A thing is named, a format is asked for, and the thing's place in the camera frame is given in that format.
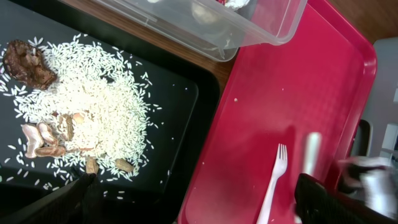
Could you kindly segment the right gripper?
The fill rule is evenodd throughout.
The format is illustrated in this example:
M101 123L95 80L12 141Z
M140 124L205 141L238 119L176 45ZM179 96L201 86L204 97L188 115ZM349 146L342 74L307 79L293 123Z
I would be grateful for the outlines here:
M338 161L345 186L362 190L364 204L389 218L397 217L394 166L385 157L350 157Z

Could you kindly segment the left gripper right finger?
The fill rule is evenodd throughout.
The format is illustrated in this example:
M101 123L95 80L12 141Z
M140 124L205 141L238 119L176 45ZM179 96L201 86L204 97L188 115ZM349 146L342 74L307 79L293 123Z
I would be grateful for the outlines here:
M314 177L301 173L294 193L295 213L303 224L395 224L395 220L371 210Z

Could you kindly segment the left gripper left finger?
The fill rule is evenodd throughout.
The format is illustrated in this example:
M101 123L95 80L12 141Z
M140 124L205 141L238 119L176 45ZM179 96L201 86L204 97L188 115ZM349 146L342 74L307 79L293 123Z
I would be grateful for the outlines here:
M103 191L96 174L84 174L51 200L39 200L4 218L1 223L104 223Z

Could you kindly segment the white plastic fork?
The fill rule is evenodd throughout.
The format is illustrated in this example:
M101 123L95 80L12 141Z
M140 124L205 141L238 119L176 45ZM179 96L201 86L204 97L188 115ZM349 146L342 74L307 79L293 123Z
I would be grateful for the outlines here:
M279 144L271 179L269 181L267 192L264 197L259 216L257 218L257 224L268 224L276 184L278 179L286 172L287 164L287 146L285 144Z

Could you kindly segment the white plastic spoon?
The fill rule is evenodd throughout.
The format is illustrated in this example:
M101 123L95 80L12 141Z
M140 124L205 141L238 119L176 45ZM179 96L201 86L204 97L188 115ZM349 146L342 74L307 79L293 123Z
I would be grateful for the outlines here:
M313 175L318 153L322 142L322 135L318 132L309 133L305 142L305 154L303 158L303 173Z

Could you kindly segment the rice and meat leftovers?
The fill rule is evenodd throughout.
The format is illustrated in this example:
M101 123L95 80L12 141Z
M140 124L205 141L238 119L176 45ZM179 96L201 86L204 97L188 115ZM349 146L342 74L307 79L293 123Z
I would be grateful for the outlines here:
M85 34L69 42L34 38L22 59L56 76L43 89L9 73L8 45L1 46L1 182L55 191L82 172L96 171L104 195L126 200L129 184L148 165L153 148L147 102L152 82L132 55Z

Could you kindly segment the white napkin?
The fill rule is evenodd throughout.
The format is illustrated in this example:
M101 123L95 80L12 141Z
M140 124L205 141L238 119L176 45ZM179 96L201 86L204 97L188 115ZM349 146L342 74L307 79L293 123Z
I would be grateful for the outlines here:
M250 0L226 0L224 6L234 11L246 6Z

